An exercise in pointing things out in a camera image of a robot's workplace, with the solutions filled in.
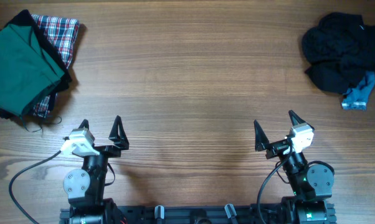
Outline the black shirt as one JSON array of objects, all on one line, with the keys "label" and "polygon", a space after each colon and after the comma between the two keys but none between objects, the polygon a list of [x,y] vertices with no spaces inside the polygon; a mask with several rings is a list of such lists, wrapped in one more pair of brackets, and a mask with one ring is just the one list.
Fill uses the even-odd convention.
[{"label": "black shirt", "polygon": [[310,64],[305,73],[321,91],[342,95],[375,72],[375,25],[359,14],[327,14],[305,32],[301,48]]}]

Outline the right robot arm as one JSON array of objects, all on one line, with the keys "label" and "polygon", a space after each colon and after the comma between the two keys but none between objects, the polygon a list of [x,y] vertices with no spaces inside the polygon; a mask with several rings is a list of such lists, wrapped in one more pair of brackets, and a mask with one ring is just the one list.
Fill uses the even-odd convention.
[{"label": "right robot arm", "polygon": [[[323,161],[307,161],[303,150],[311,146],[315,128],[294,111],[288,112],[292,127],[279,141],[270,142],[257,120],[254,121],[255,150],[264,151],[267,159],[279,158],[273,170],[263,181],[257,194],[256,212],[259,223],[333,223],[336,221],[334,206],[327,200],[332,196],[335,181],[334,168]],[[263,191],[280,169],[283,169],[290,185],[292,197],[283,197],[277,205],[274,218],[264,215],[261,207]]]}]

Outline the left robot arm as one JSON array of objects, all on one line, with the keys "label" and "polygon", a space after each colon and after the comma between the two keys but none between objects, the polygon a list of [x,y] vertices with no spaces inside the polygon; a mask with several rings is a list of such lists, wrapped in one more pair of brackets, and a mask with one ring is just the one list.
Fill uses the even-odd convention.
[{"label": "left robot arm", "polygon": [[108,138],[113,144],[96,146],[86,119],[65,138],[60,151],[65,155],[81,157],[83,164],[80,169],[70,171],[63,181],[70,208],[60,211],[60,223],[127,222],[113,199],[103,197],[105,187],[111,185],[106,182],[107,172],[113,171],[108,160],[120,157],[122,151],[129,149],[120,116],[115,118]]}]

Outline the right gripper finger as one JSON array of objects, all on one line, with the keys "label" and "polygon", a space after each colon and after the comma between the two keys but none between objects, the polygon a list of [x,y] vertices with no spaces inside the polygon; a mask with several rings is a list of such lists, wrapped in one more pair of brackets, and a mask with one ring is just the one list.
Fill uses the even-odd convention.
[{"label": "right gripper finger", "polygon": [[314,129],[312,125],[300,118],[299,115],[297,115],[293,110],[290,110],[288,114],[292,122],[293,129]]},{"label": "right gripper finger", "polygon": [[255,129],[255,150],[257,152],[264,151],[268,149],[269,140],[263,131],[261,125],[257,120],[254,121],[254,129]]}]

